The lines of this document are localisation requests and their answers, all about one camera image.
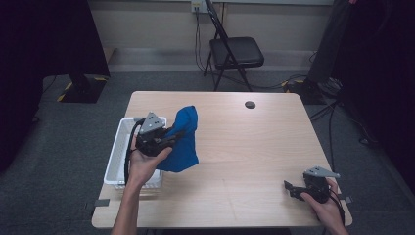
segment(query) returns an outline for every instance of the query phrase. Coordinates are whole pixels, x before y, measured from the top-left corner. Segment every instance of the person's right hand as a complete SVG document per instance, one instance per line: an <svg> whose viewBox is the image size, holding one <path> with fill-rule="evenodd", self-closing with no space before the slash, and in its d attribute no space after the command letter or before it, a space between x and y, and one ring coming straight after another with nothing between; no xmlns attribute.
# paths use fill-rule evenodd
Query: person's right hand
<svg viewBox="0 0 415 235"><path fill-rule="evenodd" d="M337 199L337 183L331 179L326 180L330 185L330 189L333 191L331 192L332 197ZM321 223L323 223L323 225L331 232L331 234L348 234L345 226L343 225L339 208L332 199L329 199L325 204L320 204L307 193L301 193L301 196L306 202L311 205L313 211L317 214Z"/></svg>

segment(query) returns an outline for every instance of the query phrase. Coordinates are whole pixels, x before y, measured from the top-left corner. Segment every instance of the wall outlet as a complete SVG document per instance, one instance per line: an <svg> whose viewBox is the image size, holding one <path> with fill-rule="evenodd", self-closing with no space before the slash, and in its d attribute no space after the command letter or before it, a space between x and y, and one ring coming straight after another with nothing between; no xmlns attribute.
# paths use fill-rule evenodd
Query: wall outlet
<svg viewBox="0 0 415 235"><path fill-rule="evenodd" d="M205 0L192 0L190 4L191 4L191 11L193 13L196 12L196 9L199 9L199 13L208 12L207 3L205 2Z"/></svg>

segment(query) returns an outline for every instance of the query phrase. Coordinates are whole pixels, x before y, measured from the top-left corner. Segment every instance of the blue cloth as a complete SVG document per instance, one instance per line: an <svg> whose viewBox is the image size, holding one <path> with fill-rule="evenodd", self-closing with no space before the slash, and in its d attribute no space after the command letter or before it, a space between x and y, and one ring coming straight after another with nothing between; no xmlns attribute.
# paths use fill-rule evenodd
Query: blue cloth
<svg viewBox="0 0 415 235"><path fill-rule="evenodd" d="M165 160L159 163L157 169L180 172L199 163L195 148L195 131L197 128L198 113L194 106L185 107L177 112L174 125L164 137L169 137L182 130L185 131L185 134L176 141L173 151Z"/></svg>

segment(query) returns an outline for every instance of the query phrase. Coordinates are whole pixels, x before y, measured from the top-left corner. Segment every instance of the wooden table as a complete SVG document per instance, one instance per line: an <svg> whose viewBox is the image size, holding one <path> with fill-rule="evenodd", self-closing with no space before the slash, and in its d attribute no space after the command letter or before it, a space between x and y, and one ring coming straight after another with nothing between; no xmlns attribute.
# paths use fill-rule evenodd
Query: wooden table
<svg viewBox="0 0 415 235"><path fill-rule="evenodd" d="M245 107L255 102L254 109ZM296 94L134 92L125 116L153 111L172 125L178 110L196 107L196 152L200 163L165 172L162 188L142 196L138 226L152 228L317 226L308 205L291 198L287 180L304 186L302 173L330 169L302 102ZM95 227L113 227L121 193L103 185ZM345 203L346 225L351 216Z"/></svg>

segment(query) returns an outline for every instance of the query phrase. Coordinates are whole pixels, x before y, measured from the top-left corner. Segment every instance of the chair backrest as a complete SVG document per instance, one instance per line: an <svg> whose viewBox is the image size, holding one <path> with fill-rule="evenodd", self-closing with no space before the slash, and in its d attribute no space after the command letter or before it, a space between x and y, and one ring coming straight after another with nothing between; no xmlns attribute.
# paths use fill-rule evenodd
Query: chair backrest
<svg viewBox="0 0 415 235"><path fill-rule="evenodd" d="M226 34L225 29L222 26L222 23L219 20L219 17L217 16L216 10L214 10L213 4L210 0L205 0L207 4L207 12L210 15L211 21L213 22L214 27L216 28L216 35L219 34L220 38L227 39L228 35Z"/></svg>

